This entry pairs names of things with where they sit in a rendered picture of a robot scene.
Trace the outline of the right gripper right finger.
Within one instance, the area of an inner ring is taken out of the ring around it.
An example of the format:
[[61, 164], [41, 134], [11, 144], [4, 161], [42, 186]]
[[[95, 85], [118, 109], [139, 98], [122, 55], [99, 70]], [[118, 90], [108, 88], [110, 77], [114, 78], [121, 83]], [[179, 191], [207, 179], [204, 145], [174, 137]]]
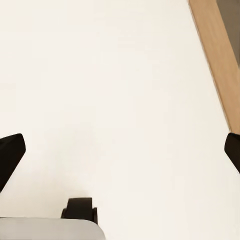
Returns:
[[224, 151], [240, 173], [240, 134], [228, 132]]

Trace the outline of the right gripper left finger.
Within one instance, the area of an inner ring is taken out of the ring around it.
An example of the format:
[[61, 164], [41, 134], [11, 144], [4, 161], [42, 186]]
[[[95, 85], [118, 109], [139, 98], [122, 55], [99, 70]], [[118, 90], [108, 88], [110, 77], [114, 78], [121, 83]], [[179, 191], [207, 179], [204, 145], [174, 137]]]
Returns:
[[0, 193], [26, 152], [21, 133], [0, 138]]

